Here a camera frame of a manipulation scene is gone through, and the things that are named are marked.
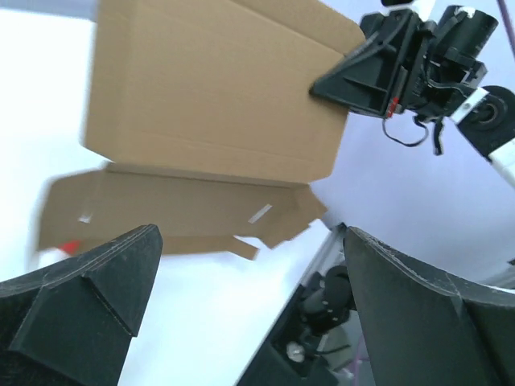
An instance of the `cardboard box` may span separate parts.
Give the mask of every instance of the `cardboard box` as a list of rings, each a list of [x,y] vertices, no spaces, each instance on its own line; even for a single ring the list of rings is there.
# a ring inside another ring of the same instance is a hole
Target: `cardboard box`
[[[84,145],[106,170],[59,179],[38,250],[157,224],[165,254],[256,252],[325,208],[348,111],[312,82],[363,42],[317,0],[102,0]]]

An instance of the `cardboard box flap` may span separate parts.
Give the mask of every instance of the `cardboard box flap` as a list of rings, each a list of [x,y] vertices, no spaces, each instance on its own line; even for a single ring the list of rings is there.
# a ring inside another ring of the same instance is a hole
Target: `cardboard box flap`
[[[309,187],[268,187],[107,170],[56,180],[39,219],[38,250],[70,240],[110,240],[140,224],[156,224],[169,253],[229,250],[252,258],[234,236],[274,247],[319,218]]]
[[[103,0],[97,25],[90,150],[194,178],[331,174],[348,110],[308,90],[363,42],[353,21],[316,0]]]
[[[363,31],[319,0],[233,0],[342,55],[363,39]]]

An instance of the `cardboard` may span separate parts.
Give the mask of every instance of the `cardboard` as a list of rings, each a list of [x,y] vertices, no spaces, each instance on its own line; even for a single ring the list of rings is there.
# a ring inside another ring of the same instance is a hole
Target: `cardboard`
[[[105,170],[57,179],[39,218],[38,250],[81,240],[81,251],[156,224],[163,254],[230,251],[252,259],[308,228],[326,211],[309,187],[276,187]]]
[[[190,178],[331,174],[347,109],[307,91],[364,41],[353,21],[317,0],[102,0],[97,23],[90,150]]]
[[[317,0],[102,0],[84,145],[112,162],[56,180],[38,250],[157,224],[163,253],[290,240],[326,209],[347,109],[308,90],[364,41]]]

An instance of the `screw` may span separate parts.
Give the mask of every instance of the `screw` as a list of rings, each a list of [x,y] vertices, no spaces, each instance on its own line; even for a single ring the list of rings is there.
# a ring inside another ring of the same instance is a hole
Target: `screw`
[[[286,354],[290,360],[296,363],[302,363],[305,358],[304,347],[296,342],[289,342],[286,345]]]

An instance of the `white wall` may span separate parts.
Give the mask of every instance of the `white wall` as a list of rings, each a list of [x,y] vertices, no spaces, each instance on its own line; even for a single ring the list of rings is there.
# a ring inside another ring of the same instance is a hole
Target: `white wall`
[[[379,0],[324,0],[357,22],[379,9]],[[515,90],[515,59],[496,2],[467,0],[500,21],[480,60],[489,70],[483,84]],[[453,2],[437,0],[438,20]],[[510,6],[512,15],[515,7]],[[410,117],[396,116],[389,131],[414,140]],[[409,149],[383,135],[379,120],[352,115],[331,178],[314,184],[331,207],[328,221],[345,221],[387,244],[461,276],[480,280],[515,257],[515,191],[448,123],[444,155],[432,143]]]

